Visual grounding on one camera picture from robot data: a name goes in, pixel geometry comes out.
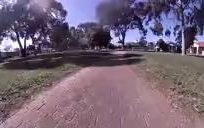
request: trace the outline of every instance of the gravel path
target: gravel path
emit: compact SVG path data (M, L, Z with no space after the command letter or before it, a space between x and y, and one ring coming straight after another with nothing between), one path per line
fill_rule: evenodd
M88 67L36 97L0 128L204 128L129 65Z

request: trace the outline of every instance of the building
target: building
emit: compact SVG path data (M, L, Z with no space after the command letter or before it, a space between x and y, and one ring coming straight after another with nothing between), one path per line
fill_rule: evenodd
M204 56L204 42L194 42L189 49L189 53Z

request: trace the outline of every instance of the tree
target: tree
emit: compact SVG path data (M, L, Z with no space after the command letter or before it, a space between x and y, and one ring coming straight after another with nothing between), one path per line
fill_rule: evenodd
M92 35L92 44L93 46L108 47L108 44L111 41L110 31L106 31L103 28L97 29Z
M151 27L150 29L153 32L153 34L156 36L163 35L163 25L158 21L155 21L154 26Z
M66 11L61 3L52 1L42 7L39 1L3 1L0 7L0 37L9 37L17 42L21 56L26 56L26 41L46 38L56 20L64 21Z
M176 42L178 44L181 44L182 42L182 34L181 30L178 31L177 36L176 36ZM191 45L194 44L194 41L196 39L197 35L197 29L195 27L187 27L184 30L184 40L185 40L185 47L188 49Z
M61 23L57 21L57 24L53 27L50 35L52 46L58 50L63 51L69 49L69 25L68 23Z
M156 43L156 46L159 46L160 49L162 49L162 51L164 52L168 52L168 44L165 43L165 41L163 39L159 39Z
M171 31L170 31L169 29L167 29L167 30L165 31L165 36L170 37L170 35L171 35Z
M146 46L147 41L146 41L146 37L145 37L145 36L142 36L142 37L140 38L139 44L140 44L140 46L143 46L143 47Z
M174 19L181 24L181 34L185 35L187 27L196 27L199 34L204 31L204 0L147 0L150 17L161 19L162 14L175 14ZM185 36L182 37L182 55L185 55Z
M97 7L97 16L100 23L108 25L119 37L119 42L124 46L126 32L132 28L133 10L131 0L111 0L102 2Z

